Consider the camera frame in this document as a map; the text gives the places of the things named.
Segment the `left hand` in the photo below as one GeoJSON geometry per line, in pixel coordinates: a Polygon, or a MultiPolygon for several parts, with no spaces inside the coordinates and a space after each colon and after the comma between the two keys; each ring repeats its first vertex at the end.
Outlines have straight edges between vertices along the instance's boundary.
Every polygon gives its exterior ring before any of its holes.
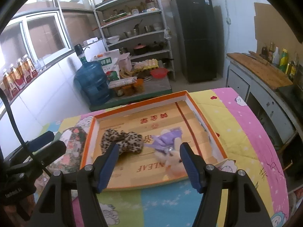
{"type": "Polygon", "coordinates": [[[34,207],[35,198],[31,194],[13,205],[3,206],[3,209],[12,222],[26,222],[31,218],[34,207]]]}

